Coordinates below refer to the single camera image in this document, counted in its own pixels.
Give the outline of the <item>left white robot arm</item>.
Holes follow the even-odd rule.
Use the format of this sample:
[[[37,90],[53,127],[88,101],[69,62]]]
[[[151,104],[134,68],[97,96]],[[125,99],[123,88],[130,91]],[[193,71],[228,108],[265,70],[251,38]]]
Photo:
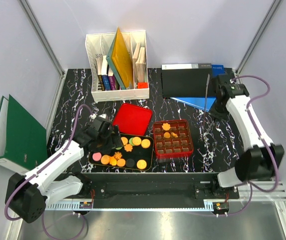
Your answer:
[[[122,145],[119,127],[112,125],[105,115],[95,117],[87,127],[72,133],[71,139],[41,165],[24,175],[15,173],[10,177],[5,199],[6,218],[13,220],[8,214],[8,210],[12,210],[19,219],[32,223],[47,206],[66,197],[87,197],[91,181],[82,173],[75,172],[63,180],[57,178],[88,153],[107,155]]]

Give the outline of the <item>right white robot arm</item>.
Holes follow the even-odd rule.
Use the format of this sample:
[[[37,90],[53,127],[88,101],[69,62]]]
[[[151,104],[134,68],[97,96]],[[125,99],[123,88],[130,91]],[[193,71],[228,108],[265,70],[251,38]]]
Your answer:
[[[228,192],[228,187],[238,187],[245,183],[262,192],[272,192],[279,181],[279,165],[284,156],[282,145],[276,145],[263,129],[252,103],[267,96],[270,85],[264,79],[254,79],[266,85],[266,92],[255,97],[249,96],[244,84],[237,83],[237,78],[219,74],[211,79],[216,100],[210,112],[215,118],[231,115],[240,133],[244,152],[234,167],[220,172],[217,181],[210,185],[211,195],[221,198]]]

